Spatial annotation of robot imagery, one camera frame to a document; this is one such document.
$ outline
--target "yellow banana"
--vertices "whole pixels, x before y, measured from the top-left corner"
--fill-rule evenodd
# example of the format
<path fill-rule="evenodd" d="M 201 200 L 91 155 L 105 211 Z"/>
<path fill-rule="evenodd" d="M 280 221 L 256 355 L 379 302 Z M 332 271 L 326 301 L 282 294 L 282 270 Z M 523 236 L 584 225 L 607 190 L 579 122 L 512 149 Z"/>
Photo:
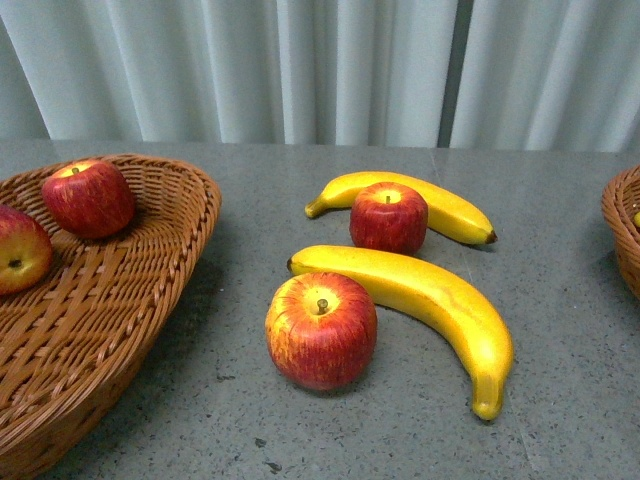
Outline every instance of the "yellow banana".
<path fill-rule="evenodd" d="M 469 201 L 432 183 L 394 172 L 364 171 L 336 177 L 305 206 L 304 212 L 314 218 L 330 208 L 349 208 L 360 190 L 378 182 L 402 183 L 420 193 L 429 205 L 429 228 L 452 240 L 482 245 L 498 239 L 486 215 Z"/>
<path fill-rule="evenodd" d="M 359 282 L 379 305 L 399 310 L 440 333 L 473 384 L 472 409 L 493 420 L 502 409 L 513 343 L 497 310 L 475 287 L 424 260 L 366 248 L 316 245 L 295 253 L 293 275 L 330 271 Z"/>

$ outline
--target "banana tip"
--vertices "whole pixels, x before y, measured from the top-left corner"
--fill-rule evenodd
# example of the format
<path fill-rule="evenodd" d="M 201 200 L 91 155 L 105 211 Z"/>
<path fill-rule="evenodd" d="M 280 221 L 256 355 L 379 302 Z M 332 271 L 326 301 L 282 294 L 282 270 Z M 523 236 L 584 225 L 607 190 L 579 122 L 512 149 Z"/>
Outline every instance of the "banana tip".
<path fill-rule="evenodd" d="M 318 197 L 307 203 L 304 207 L 304 213 L 309 218 L 317 217 L 324 210 L 322 198 Z"/>

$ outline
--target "apple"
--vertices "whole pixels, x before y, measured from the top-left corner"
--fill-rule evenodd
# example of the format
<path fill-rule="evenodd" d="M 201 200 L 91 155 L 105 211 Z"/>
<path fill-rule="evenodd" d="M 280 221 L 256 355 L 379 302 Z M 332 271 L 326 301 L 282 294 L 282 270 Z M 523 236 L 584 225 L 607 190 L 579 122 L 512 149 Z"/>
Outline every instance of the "apple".
<path fill-rule="evenodd" d="M 355 280 L 310 272 L 277 289 L 265 330 L 278 370 L 302 387 L 326 391 L 352 382 L 369 365 L 378 317 L 371 296 Z"/>
<path fill-rule="evenodd" d="M 33 217 L 0 205 L 0 295 L 25 290 L 51 268 L 53 245 Z"/>
<path fill-rule="evenodd" d="M 356 195 L 349 233 L 356 247 L 413 255 L 424 243 L 428 218 L 427 202 L 413 188 L 379 182 Z"/>
<path fill-rule="evenodd" d="M 81 238 L 113 235 L 135 214 L 127 180 L 105 160 L 79 160 L 56 171 L 42 185 L 42 198 L 56 223 Z"/>

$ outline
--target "table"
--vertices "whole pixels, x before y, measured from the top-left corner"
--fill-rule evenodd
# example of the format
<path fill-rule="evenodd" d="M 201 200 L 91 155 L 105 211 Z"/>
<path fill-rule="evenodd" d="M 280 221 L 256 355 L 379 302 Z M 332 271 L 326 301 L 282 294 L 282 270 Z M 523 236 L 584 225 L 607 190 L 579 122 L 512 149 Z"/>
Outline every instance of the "table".
<path fill-rule="evenodd" d="M 53 479 L 632 479 L 640 471 L 639 301 L 600 212 L 631 154 L 48 140 L 0 142 L 0 178 L 82 156 L 191 162 L 222 213 L 133 383 Z M 501 312 L 516 361 L 492 423 L 437 333 L 378 307 L 365 375 L 313 394 L 273 366 L 264 318 L 291 254 L 350 244 L 348 211 L 303 213 L 331 178 L 389 169 L 482 208 L 496 244 L 428 232 L 421 258 L 466 278 Z"/>

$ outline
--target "woven basket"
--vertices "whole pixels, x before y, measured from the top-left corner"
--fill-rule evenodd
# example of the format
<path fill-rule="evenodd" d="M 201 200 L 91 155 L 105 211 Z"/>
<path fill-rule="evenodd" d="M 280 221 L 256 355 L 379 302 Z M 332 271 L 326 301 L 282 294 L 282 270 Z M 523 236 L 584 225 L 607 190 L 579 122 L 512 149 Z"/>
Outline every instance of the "woven basket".
<path fill-rule="evenodd" d="M 602 213 L 613 230 L 622 278 L 640 299 L 640 232 L 633 216 L 640 210 L 640 165 L 620 172 L 602 192 Z"/>
<path fill-rule="evenodd" d="M 138 372 L 213 233 L 221 195 L 188 163 L 135 154 L 115 163 L 136 195 L 136 216 L 101 241 L 55 224 L 43 181 L 70 162 L 0 182 L 0 203 L 51 235 L 48 276 L 0 297 L 0 479 L 53 466 L 114 405 Z"/>

